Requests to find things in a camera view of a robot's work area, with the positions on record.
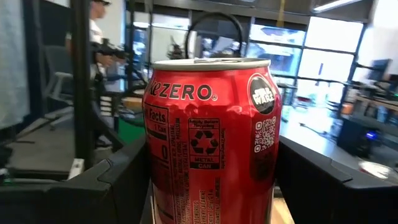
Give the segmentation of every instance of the pull tab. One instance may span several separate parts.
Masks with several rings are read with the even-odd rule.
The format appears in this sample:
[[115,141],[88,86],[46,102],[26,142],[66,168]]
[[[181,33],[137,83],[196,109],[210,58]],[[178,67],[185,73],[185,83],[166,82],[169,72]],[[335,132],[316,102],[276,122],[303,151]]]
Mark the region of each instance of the pull tab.
[[236,63],[236,62],[242,62],[242,61],[236,59],[228,59],[228,58],[199,58],[193,61],[193,63]]

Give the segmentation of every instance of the can lid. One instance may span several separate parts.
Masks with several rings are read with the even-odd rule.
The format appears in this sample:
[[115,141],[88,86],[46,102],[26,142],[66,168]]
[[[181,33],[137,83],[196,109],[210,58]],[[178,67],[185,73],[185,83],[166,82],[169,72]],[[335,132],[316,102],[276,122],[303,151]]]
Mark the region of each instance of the can lid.
[[260,58],[198,58],[164,60],[155,62],[156,70],[171,71],[222,71],[268,67],[270,60]]

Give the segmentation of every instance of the black cap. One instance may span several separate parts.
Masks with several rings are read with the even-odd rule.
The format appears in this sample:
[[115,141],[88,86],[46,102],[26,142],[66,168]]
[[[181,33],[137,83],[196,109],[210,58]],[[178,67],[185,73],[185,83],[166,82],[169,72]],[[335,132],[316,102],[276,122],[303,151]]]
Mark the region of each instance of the black cap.
[[93,0],[94,2],[102,2],[104,4],[104,6],[108,6],[111,3],[109,1],[105,1],[105,0]]

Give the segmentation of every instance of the ceiling light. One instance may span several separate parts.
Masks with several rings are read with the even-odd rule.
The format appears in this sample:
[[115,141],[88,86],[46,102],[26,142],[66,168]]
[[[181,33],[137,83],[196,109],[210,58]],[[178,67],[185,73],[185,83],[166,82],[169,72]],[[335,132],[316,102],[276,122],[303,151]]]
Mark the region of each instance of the ceiling light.
[[313,12],[321,13],[321,12],[325,12],[325,11],[330,10],[330,9],[335,9],[337,7],[345,6],[345,5],[352,4],[352,3],[355,3],[355,2],[359,2],[359,1],[362,1],[362,0],[336,0],[336,1],[333,1],[333,2],[326,3],[326,4],[322,5],[322,6],[315,7],[313,9]]

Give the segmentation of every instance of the recycling symbol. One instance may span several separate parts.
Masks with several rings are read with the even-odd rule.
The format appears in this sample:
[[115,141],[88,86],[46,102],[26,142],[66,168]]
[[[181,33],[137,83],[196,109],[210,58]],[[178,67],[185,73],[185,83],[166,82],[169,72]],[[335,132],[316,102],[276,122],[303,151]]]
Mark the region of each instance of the recycling symbol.
[[218,141],[213,136],[214,134],[211,131],[197,131],[190,143],[195,153],[213,154],[218,147]]

